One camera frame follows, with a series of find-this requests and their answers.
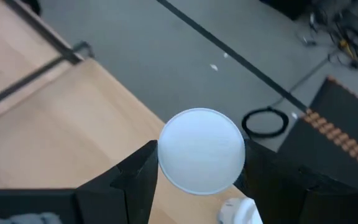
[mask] black stripe on floor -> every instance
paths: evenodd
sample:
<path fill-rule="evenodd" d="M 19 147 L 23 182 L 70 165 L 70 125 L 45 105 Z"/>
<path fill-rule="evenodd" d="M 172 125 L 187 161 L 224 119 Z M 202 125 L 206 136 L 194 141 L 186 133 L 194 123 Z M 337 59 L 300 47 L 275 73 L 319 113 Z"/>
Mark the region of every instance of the black stripe on floor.
<path fill-rule="evenodd" d="M 201 34 L 202 36 L 207 38 L 214 45 L 216 45 L 221 50 L 223 50 L 225 53 L 230 55 L 234 60 L 236 60 L 238 63 L 240 63 L 242 66 L 244 66 L 250 72 L 252 72 L 256 77 L 258 77 L 264 83 L 266 83 L 268 86 L 273 88 L 277 93 L 279 93 L 284 98 L 286 98 L 290 103 L 295 105 L 299 110 L 302 110 L 304 112 L 306 111 L 306 109 L 308 107 L 306 105 L 304 105 L 300 100 L 296 99 L 291 93 L 287 92 L 283 87 L 281 87 L 279 84 L 277 84 L 275 81 L 273 81 L 270 77 L 268 77 L 265 73 L 260 71 L 257 67 L 253 66 L 244 57 L 242 57 L 235 50 L 233 50 L 232 48 L 227 46 L 227 44 L 225 44 L 224 42 L 219 40 L 217 37 L 215 37 L 212 33 L 210 33 L 204 27 L 199 25 L 197 22 L 195 22 L 193 19 L 188 17 L 183 12 L 181 12 L 179 9 L 177 9 L 175 6 L 173 6 L 168 1 L 166 1 L 166 0 L 157 0 L 157 1 L 161 5 L 163 5 L 165 8 L 167 8 L 170 12 L 174 13 L 174 15 L 179 17 L 179 19 L 181 19 L 183 22 L 186 22 L 189 26 L 191 26 L 199 34 Z"/>

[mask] white plastic part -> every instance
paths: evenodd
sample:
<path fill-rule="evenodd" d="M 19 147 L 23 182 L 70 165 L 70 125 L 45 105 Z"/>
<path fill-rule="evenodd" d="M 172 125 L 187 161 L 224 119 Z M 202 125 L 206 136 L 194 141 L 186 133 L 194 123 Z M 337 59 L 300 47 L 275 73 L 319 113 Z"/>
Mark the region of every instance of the white plastic part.
<path fill-rule="evenodd" d="M 230 198 L 225 201 L 218 219 L 222 224 L 263 224 L 251 198 Z"/>
<path fill-rule="evenodd" d="M 215 71 L 218 71 L 218 66 L 214 65 L 214 64 L 210 64 L 209 66 L 211 66 L 211 68 Z"/>
<path fill-rule="evenodd" d="M 166 123 L 158 140 L 158 161 L 179 189 L 210 195 L 230 187 L 245 163 L 244 140 L 223 114 L 206 108 L 183 111 Z"/>
<path fill-rule="evenodd" d="M 298 119 L 298 115 L 295 112 L 292 112 L 291 115 L 294 119 Z"/>

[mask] light wood surface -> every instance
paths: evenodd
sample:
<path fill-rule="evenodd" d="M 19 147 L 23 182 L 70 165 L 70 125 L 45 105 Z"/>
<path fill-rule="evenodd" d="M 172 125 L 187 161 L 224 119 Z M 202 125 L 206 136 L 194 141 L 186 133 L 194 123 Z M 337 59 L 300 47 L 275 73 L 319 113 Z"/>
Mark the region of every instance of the light wood surface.
<path fill-rule="evenodd" d="M 46 40 L 0 0 L 0 91 L 58 56 L 60 54 Z M 67 62 L 61 63 L 0 103 L 0 114 L 70 67 Z"/>
<path fill-rule="evenodd" d="M 94 60 L 0 116 L 0 188 L 77 187 L 158 139 L 164 123 Z M 216 223 L 235 187 L 202 197 L 158 173 L 149 223 Z"/>

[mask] gray floor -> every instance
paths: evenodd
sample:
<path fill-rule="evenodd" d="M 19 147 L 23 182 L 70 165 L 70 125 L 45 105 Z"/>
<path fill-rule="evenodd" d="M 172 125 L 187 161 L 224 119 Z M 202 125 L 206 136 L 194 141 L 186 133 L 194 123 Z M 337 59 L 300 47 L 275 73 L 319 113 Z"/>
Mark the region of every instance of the gray floor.
<path fill-rule="evenodd" d="M 302 46 L 294 33 L 303 32 L 305 23 L 258 0 L 170 2 L 287 90 L 332 51 Z M 97 60 L 163 121 L 207 107 L 239 126 L 246 112 L 280 98 L 156 0 L 41 0 L 41 5 L 44 20 L 71 44 L 88 41 Z M 327 63 L 294 95 L 308 105 L 329 74 L 358 92 L 358 72 Z M 300 113 L 287 101 L 278 108 Z M 263 130 L 280 125 L 269 116 L 251 123 Z M 284 137 L 261 143 L 276 151 Z"/>

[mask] white disc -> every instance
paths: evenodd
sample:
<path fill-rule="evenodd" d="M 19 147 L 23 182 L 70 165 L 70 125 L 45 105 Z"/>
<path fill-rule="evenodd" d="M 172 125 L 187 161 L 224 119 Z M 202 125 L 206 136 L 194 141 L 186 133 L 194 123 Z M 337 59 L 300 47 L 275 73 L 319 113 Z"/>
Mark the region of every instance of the white disc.
<path fill-rule="evenodd" d="M 211 109 L 177 114 L 166 123 L 158 140 L 163 173 L 190 194 L 216 194 L 230 187 L 245 159 L 246 147 L 237 126 Z"/>

